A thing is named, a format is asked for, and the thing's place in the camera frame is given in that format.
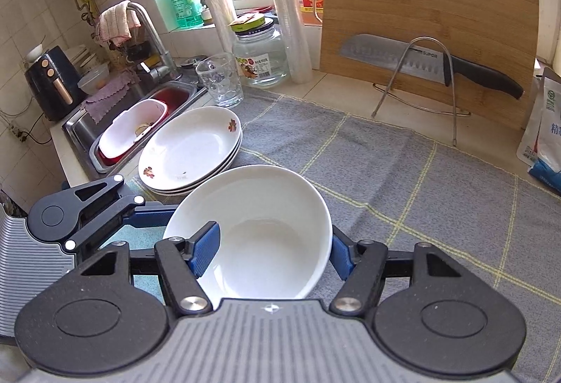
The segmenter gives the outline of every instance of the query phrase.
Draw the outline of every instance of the stainless steel sink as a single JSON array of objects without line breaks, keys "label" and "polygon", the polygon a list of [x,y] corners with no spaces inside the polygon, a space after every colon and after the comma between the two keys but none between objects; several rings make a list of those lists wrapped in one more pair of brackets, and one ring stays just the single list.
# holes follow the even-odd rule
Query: stainless steel sink
[{"label": "stainless steel sink", "polygon": [[[180,115],[206,92],[206,89],[197,91],[195,86],[179,81],[168,81],[155,85],[150,78],[144,78],[134,84],[128,90],[127,95],[98,124],[94,122],[85,110],[80,109],[75,111],[66,120],[62,128],[90,180],[100,179],[118,173],[142,150],[150,137],[162,125]],[[109,128],[114,118],[145,98],[160,98],[164,100],[168,104],[169,116],[136,143],[118,163],[107,165],[99,155],[98,150],[98,143],[102,133]]]}]

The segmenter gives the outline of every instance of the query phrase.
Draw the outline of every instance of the glass jar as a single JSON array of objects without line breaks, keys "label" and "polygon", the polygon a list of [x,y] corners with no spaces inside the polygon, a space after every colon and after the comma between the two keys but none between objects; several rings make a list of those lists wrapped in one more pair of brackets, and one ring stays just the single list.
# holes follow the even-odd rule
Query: glass jar
[{"label": "glass jar", "polygon": [[248,85],[267,88],[284,81],[289,70],[281,33],[271,18],[262,14],[251,15],[252,24],[260,23],[261,19],[261,24],[247,30],[240,30],[244,27],[242,24],[235,25],[238,20],[232,23],[236,34],[232,52]]}]

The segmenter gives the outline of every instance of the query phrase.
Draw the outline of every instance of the black knife handle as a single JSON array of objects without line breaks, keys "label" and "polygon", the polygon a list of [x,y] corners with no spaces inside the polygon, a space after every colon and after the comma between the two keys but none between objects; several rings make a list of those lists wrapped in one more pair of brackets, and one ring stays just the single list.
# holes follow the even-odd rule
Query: black knife handle
[{"label": "black knife handle", "polygon": [[[509,94],[517,100],[524,94],[524,89],[510,76],[493,68],[485,67],[460,57],[452,56],[454,73],[459,73],[470,81],[488,89],[498,90]],[[451,82],[448,56],[444,55],[444,83],[449,86]]]}]

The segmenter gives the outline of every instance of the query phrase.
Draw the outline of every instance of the purple rag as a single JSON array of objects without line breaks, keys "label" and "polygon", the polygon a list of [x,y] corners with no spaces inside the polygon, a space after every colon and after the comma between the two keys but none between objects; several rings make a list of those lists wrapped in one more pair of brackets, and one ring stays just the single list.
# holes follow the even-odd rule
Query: purple rag
[{"label": "purple rag", "polygon": [[97,94],[86,98],[82,107],[92,117],[94,122],[98,124],[111,108],[127,95],[130,84],[138,81],[136,73],[130,70],[124,70],[109,81]]}]

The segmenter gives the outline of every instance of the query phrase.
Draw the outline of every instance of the wooden cutting board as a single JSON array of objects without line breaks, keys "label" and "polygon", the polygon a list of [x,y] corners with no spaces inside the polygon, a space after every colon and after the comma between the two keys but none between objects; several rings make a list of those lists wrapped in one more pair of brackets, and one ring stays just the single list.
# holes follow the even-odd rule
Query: wooden cutting board
[{"label": "wooden cutting board", "polygon": [[[389,70],[339,56],[343,42],[357,34],[405,42],[431,36],[451,54],[500,70],[524,88],[516,100],[455,75],[459,108],[520,128],[534,71],[538,16],[538,0],[324,0],[320,69],[387,84]],[[430,42],[420,45],[439,49]],[[452,104],[452,88],[443,84],[399,74],[394,87]]]}]

